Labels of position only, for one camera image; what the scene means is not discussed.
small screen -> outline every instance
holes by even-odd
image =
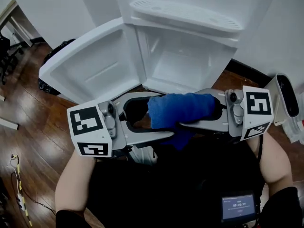
[[[223,219],[233,219],[255,213],[253,195],[222,198]]]

black and white marker cube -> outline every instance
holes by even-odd
[[[79,155],[112,156],[112,139],[95,100],[69,108],[68,124]]]
[[[270,92],[267,89],[243,86],[244,109],[241,140],[263,134],[273,122],[274,113]]]

black sleeve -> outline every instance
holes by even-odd
[[[274,194],[265,204],[259,220],[262,228],[301,228],[302,210],[297,188],[285,188]]]
[[[89,224],[83,217],[68,210],[60,210],[56,213],[56,228],[61,227],[90,228]]]

refrigerator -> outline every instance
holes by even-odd
[[[78,104],[139,85],[165,94],[210,88],[271,1],[115,0],[121,17],[59,51],[39,77]]]

blue towel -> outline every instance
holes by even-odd
[[[172,144],[180,151],[195,133],[177,128],[176,123],[211,116],[215,108],[215,101],[214,97],[209,94],[168,94],[163,97],[151,97],[148,108],[152,129],[169,128],[175,132],[172,139],[162,144]]]

